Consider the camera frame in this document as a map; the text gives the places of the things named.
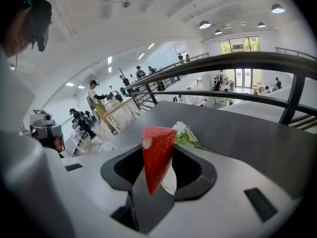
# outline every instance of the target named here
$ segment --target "gray table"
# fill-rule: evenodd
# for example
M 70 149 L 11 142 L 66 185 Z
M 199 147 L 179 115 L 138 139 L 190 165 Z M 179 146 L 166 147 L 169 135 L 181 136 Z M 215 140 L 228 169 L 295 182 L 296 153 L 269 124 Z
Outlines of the gray table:
M 317 136 L 232 112 L 161 101 L 114 138 L 123 147 L 142 141 L 147 126 L 189 125 L 203 146 L 241 160 L 295 199 L 303 194 L 317 152 Z

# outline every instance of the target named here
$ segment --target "backpack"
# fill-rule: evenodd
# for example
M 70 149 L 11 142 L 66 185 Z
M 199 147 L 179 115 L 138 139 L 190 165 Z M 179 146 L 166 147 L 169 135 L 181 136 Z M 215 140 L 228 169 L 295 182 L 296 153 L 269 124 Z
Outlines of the backpack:
M 95 103 L 93 102 L 93 100 L 89 96 L 87 96 L 86 99 L 87 99 L 89 108 L 91 109 L 91 111 L 94 111 L 95 110 Z

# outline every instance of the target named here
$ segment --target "glass door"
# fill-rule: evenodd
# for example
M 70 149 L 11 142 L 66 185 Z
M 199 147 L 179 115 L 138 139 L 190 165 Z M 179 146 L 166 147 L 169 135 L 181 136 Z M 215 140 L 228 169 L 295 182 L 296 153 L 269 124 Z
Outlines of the glass door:
M 243 69 L 235 69 L 235 87 L 243 87 Z
M 243 69 L 243 87 L 251 88 L 252 87 L 252 70 Z

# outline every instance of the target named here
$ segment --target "window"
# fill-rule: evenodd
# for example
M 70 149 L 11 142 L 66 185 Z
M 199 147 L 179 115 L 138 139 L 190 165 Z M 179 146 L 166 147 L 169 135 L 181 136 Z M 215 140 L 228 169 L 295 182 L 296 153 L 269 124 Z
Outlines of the window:
M 219 41 L 219 44 L 222 54 L 261 51 L 258 36 L 228 39 Z

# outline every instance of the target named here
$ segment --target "black rectangular slot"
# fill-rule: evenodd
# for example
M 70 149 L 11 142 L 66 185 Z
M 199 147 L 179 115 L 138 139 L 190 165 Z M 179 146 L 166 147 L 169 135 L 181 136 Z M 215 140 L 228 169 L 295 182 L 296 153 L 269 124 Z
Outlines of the black rectangular slot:
M 66 166 L 66 170 L 69 172 L 69 171 L 73 171 L 75 169 L 79 169 L 79 168 L 82 168 L 83 166 L 80 165 L 79 163 L 76 163 L 76 164 L 72 164 L 72 165 L 69 165 L 69 166 Z
M 268 221 L 278 212 L 258 188 L 247 189 L 244 193 L 263 223 Z

